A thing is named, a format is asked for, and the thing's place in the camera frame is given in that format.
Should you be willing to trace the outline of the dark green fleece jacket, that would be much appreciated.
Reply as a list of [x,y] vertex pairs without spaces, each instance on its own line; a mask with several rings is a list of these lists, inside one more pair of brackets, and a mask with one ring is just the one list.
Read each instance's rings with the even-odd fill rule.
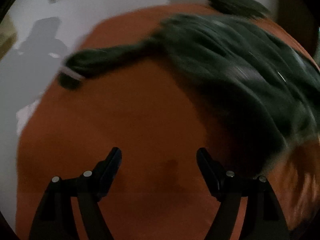
[[216,15],[178,14],[133,44],[79,51],[64,62],[62,87],[146,58],[167,57],[231,139],[228,162],[252,175],[319,135],[319,70],[252,21],[267,9],[254,0],[208,0]]

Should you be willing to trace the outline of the orange table cloth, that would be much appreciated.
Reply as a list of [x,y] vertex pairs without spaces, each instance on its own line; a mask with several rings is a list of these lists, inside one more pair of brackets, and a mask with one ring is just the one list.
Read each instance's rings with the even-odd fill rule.
[[[80,49],[112,47],[146,37],[175,13],[217,14],[206,5],[149,7],[97,25]],[[54,176],[78,177],[119,147],[123,160],[99,206],[115,239],[204,239],[219,207],[196,164],[207,147],[228,153],[217,118],[196,110],[198,98],[146,59],[90,80],[77,90],[54,80],[24,128],[17,158],[16,233],[28,239]],[[319,139],[281,160],[268,176],[290,230],[319,211]]]

